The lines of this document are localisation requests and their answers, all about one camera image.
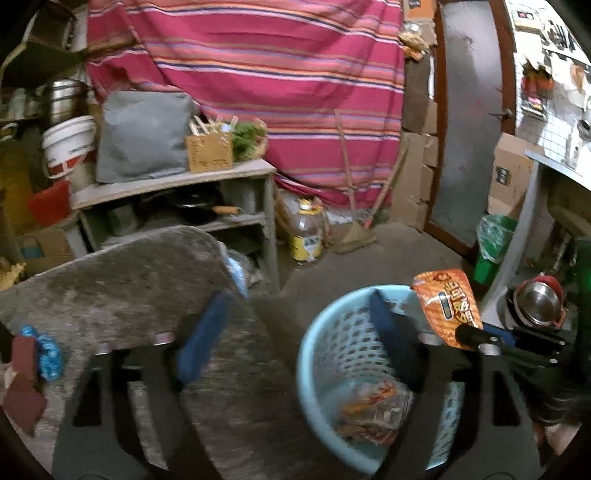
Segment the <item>steel pot stack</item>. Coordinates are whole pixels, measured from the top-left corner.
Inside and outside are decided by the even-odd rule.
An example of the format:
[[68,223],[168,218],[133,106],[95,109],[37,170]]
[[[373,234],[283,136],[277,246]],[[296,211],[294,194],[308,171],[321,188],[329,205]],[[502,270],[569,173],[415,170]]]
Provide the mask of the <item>steel pot stack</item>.
[[42,114],[48,128],[88,114],[87,84],[61,79],[45,85],[41,96]]

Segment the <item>crumpled wrapper in basket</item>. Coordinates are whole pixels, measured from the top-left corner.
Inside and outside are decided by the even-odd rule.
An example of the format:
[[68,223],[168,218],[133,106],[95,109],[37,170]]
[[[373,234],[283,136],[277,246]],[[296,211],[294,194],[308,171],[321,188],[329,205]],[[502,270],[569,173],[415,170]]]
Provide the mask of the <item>crumpled wrapper in basket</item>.
[[414,393],[394,380],[363,383],[339,407],[335,430],[349,442],[390,446],[414,403]]

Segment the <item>green vegetables bunch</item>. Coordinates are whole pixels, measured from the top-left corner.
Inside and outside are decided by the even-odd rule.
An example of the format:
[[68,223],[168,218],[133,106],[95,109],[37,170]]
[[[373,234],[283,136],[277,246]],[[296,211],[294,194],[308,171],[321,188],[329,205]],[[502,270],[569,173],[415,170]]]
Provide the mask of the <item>green vegetables bunch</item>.
[[263,120],[238,121],[232,129],[232,154],[236,162],[263,158],[269,139]]

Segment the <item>light blue plastic basket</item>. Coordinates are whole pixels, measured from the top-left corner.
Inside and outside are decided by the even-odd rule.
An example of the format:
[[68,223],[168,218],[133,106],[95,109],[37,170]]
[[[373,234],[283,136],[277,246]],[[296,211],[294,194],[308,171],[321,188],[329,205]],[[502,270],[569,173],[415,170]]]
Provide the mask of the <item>light blue plastic basket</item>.
[[370,322],[370,295],[378,290],[394,313],[429,332],[420,301],[406,285],[378,285],[349,292],[322,310],[301,340],[297,394],[308,426],[332,454],[349,467],[373,475],[387,448],[370,441],[349,442],[337,431],[339,410],[359,388],[394,381],[394,369]]

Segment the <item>steel bowl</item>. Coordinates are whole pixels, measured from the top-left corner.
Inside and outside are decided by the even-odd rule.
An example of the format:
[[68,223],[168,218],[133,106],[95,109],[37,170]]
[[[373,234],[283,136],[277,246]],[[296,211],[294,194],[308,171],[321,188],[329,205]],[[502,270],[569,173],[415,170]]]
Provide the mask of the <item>steel bowl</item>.
[[512,300],[517,318],[529,328],[560,329],[565,321],[564,291],[553,276],[540,275],[522,282]]

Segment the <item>blue plastic bag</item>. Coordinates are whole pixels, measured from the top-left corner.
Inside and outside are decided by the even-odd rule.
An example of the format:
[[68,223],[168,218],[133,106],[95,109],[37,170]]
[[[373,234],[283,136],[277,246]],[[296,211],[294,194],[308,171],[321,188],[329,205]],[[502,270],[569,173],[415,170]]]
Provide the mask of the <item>blue plastic bag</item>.
[[35,339],[37,348],[37,371],[48,382],[57,381],[63,374],[64,361],[56,340],[46,334],[39,334],[31,325],[25,324],[20,334]]

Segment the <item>grey fabric bag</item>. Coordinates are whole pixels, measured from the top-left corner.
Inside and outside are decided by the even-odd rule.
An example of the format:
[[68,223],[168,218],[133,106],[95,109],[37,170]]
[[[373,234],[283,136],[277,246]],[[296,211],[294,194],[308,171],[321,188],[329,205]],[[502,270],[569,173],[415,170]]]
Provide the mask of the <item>grey fabric bag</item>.
[[95,178],[149,180],[188,170],[185,138],[197,104],[182,92],[115,91],[103,103]]

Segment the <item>red plastic basin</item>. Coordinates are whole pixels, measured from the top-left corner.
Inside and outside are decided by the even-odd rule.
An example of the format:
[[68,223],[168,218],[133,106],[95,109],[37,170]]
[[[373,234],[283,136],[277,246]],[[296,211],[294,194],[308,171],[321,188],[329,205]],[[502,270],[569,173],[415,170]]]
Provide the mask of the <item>red plastic basin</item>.
[[71,214],[70,182],[60,180],[50,188],[36,193],[27,203],[35,220],[43,227],[52,226]]

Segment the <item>maroon scouring pad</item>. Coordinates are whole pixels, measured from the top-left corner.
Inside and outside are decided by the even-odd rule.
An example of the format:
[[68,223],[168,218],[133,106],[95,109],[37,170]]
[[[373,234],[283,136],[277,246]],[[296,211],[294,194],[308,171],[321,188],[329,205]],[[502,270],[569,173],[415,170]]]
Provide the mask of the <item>maroon scouring pad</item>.
[[28,436],[34,435],[46,406],[45,397],[23,374],[14,377],[2,403],[8,417]]
[[15,336],[12,341],[12,368],[16,374],[24,375],[30,382],[37,380],[37,346],[31,336]]

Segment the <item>black frying pan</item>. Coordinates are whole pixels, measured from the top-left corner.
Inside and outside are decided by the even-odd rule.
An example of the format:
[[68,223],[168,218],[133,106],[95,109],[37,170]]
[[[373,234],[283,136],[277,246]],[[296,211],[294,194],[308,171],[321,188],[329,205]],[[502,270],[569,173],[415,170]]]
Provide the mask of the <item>black frying pan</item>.
[[182,203],[175,206],[176,216],[184,223],[200,226],[216,221],[221,216],[238,215],[237,206],[212,205],[211,203]]

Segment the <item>wooden utensil box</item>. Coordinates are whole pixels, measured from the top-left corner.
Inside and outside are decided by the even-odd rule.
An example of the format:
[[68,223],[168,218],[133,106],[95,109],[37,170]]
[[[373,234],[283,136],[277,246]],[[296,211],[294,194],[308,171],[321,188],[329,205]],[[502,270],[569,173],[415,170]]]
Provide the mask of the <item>wooden utensil box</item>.
[[190,135],[185,138],[188,170],[192,174],[229,170],[233,167],[232,134],[238,119],[229,123],[217,117],[204,122],[197,115],[188,120]]

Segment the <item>grey metal door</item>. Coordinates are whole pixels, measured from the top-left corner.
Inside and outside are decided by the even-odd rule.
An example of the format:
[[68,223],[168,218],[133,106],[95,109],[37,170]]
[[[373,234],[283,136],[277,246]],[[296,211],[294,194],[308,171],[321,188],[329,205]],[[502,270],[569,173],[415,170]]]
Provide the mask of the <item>grey metal door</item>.
[[476,244],[501,133],[514,128],[515,102],[503,78],[512,52],[501,1],[440,1],[435,81],[439,163],[427,231],[465,255]]

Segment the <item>grey low shelf table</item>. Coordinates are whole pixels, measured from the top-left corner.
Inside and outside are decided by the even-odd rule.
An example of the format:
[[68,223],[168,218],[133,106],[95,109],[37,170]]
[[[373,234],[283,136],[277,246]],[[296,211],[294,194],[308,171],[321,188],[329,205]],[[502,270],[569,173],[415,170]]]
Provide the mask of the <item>grey low shelf table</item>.
[[[276,168],[269,162],[256,159],[216,172],[92,184],[72,193],[69,201],[79,215],[93,251],[153,231],[192,226],[252,257],[262,271],[263,281],[276,291],[280,288],[280,274],[274,223],[274,174]],[[237,206],[242,212],[193,226],[176,216],[175,206],[182,203]]]

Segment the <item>pink striped cloth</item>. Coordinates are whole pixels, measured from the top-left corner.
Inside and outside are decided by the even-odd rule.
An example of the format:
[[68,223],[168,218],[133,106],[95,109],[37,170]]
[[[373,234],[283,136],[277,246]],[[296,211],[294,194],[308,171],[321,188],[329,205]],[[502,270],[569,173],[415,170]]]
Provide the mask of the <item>pink striped cloth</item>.
[[399,152],[403,21],[398,1],[92,1],[86,70],[100,100],[183,92],[211,118],[263,120],[280,186],[345,206],[338,109],[367,208]]

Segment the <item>yellow oil bottle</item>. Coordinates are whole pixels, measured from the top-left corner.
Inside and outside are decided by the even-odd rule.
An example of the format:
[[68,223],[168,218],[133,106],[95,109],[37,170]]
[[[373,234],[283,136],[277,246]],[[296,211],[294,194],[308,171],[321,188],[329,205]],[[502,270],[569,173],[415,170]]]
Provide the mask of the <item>yellow oil bottle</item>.
[[322,255],[324,220],[322,208],[311,200],[297,201],[290,231],[290,256],[298,264],[313,263]]

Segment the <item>cardboard box on floor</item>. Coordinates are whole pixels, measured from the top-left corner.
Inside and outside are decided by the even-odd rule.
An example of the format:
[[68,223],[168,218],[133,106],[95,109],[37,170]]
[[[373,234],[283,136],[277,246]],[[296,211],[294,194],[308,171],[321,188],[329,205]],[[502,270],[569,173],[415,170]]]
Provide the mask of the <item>cardboard box on floor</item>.
[[28,277],[75,259],[63,229],[43,229],[16,238]]

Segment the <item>white plastic bucket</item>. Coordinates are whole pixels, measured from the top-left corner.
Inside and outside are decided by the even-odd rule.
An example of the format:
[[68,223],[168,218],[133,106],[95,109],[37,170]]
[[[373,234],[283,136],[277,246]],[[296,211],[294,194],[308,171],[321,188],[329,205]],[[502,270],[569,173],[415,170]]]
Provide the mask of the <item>white plastic bucket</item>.
[[48,178],[64,177],[83,163],[97,148],[96,133],[92,115],[78,116],[46,130],[41,136],[41,147]]

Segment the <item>orange snack wrapper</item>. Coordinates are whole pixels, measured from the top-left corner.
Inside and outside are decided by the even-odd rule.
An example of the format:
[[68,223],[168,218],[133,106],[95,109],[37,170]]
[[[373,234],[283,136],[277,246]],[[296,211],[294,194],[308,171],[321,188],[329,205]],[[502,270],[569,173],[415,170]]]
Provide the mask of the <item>orange snack wrapper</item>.
[[412,282],[422,311],[434,332],[454,348],[463,348],[456,339],[461,325],[483,329],[475,296],[465,272],[444,269],[418,274]]

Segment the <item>grey fuzzy table mat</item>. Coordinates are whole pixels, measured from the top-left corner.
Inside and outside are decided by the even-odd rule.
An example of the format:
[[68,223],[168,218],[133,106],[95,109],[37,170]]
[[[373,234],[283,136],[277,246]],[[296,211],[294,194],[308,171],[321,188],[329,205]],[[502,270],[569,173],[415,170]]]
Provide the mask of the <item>grey fuzzy table mat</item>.
[[[53,337],[66,358],[48,385],[47,408],[24,442],[52,463],[67,399],[96,347],[147,343],[155,333],[187,333],[217,291],[235,292],[221,247],[193,227],[171,227],[66,263],[1,295],[1,322]],[[353,479],[356,472],[315,438],[298,406],[297,336],[273,336],[240,297],[183,405],[226,479]]]

